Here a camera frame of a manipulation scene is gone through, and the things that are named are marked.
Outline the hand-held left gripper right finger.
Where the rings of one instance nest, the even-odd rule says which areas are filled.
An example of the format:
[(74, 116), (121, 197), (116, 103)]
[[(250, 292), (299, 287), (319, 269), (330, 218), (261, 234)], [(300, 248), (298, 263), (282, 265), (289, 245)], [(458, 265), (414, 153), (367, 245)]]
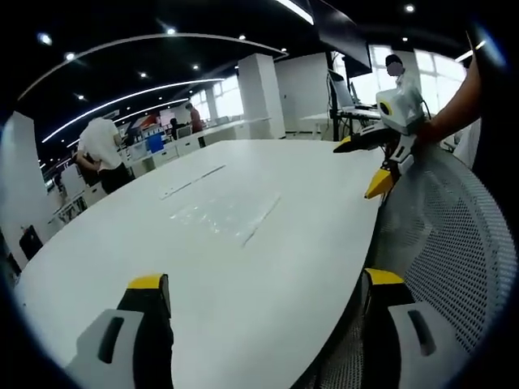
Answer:
[(363, 388), (448, 388), (469, 354), (430, 303), (395, 273), (365, 268)]

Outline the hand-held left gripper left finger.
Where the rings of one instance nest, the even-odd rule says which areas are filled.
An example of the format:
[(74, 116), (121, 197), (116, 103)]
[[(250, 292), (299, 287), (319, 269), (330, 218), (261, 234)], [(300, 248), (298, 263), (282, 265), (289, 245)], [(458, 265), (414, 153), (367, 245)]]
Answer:
[(169, 279), (141, 276), (78, 337), (67, 375), (81, 388), (172, 388)]

